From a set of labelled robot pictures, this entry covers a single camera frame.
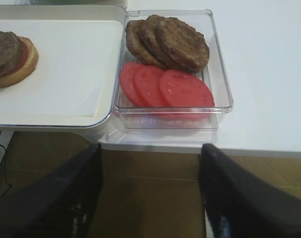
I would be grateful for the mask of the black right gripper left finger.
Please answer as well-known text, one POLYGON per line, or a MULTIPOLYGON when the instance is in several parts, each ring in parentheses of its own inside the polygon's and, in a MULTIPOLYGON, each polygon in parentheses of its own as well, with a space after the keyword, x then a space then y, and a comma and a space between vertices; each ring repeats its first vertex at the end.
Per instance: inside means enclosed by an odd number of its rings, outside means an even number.
POLYGON ((0 198, 0 238, 85 238, 102 190, 92 144, 35 183, 0 198))

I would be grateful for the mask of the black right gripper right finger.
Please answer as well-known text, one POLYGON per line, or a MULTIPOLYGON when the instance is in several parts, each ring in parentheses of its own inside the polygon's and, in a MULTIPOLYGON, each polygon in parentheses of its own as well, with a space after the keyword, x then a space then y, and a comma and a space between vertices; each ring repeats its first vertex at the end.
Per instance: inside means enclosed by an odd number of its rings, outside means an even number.
POLYGON ((257 178, 213 144, 199 158, 208 238, 301 238, 301 199, 257 178))

